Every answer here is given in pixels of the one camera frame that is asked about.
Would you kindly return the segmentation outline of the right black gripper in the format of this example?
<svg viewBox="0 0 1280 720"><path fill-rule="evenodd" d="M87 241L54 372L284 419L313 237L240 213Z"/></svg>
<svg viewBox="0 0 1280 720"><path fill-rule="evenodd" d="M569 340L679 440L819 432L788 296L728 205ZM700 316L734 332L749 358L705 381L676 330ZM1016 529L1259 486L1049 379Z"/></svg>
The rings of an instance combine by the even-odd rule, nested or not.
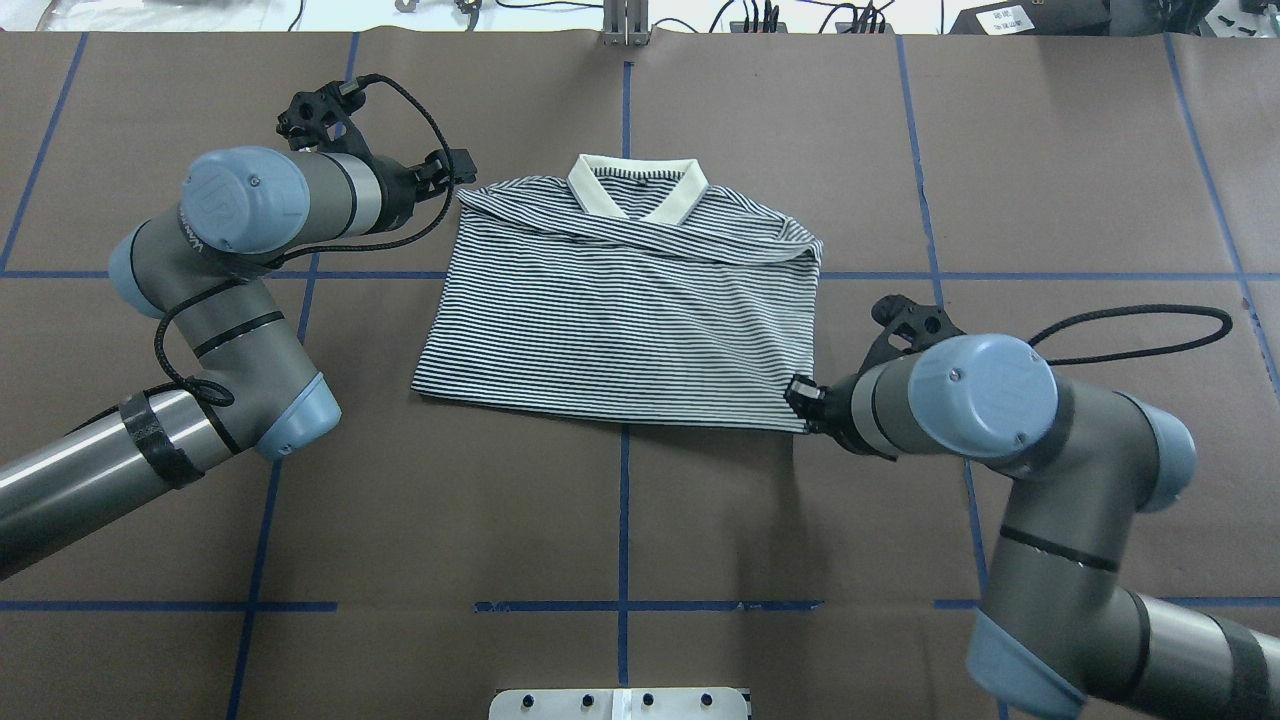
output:
<svg viewBox="0 0 1280 720"><path fill-rule="evenodd" d="M795 374L783 397L809 432L837 441L860 441L852 416L852 393L859 379L854 374L832 386L819 386L809 375Z"/></svg>

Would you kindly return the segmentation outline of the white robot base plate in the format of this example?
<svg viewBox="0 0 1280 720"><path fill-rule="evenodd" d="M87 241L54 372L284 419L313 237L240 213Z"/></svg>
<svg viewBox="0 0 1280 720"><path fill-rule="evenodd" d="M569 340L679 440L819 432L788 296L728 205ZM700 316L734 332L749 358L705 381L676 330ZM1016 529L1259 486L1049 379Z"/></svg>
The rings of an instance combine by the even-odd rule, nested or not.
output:
<svg viewBox="0 0 1280 720"><path fill-rule="evenodd" d="M489 719L753 719L748 691L723 687L508 689Z"/></svg>

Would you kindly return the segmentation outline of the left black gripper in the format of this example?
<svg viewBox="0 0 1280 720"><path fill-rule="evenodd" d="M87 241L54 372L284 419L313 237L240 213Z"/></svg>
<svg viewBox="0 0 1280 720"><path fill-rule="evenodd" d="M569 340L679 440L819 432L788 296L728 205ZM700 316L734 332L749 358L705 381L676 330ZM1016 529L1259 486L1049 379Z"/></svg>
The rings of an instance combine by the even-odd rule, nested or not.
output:
<svg viewBox="0 0 1280 720"><path fill-rule="evenodd" d="M458 186L476 182L476 165L467 149L438 149L404 169L412 204L425 202Z"/></svg>

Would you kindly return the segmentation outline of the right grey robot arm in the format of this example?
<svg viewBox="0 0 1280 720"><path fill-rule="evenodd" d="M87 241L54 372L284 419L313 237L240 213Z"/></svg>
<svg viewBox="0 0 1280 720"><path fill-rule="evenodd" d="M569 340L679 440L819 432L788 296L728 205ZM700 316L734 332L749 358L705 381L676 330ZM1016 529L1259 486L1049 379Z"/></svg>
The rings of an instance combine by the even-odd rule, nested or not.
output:
<svg viewBox="0 0 1280 720"><path fill-rule="evenodd" d="M1162 719L1275 719L1277 639L1117 583L1135 515L1197 466L1174 415L1074 380L1006 334L960 334L785 397L855 454L948 454L1011 479L966 655L986 692L1042 719L1102 700Z"/></svg>

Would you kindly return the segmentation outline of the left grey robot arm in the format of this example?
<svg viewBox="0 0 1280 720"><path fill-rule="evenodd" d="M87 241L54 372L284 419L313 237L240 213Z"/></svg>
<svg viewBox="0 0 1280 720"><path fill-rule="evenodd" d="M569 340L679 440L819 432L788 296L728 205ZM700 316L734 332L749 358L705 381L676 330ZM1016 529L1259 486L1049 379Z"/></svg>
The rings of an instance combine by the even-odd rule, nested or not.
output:
<svg viewBox="0 0 1280 720"><path fill-rule="evenodd" d="M294 247L402 227L416 204L475 181L465 149L416 167L352 151L242 146L189 167L180 200L111 252L119 296L177 328L200 370L161 360L168 383L3 469L3 577L45 560L156 498L256 450L283 459L332 430L340 407L264 277Z"/></svg>

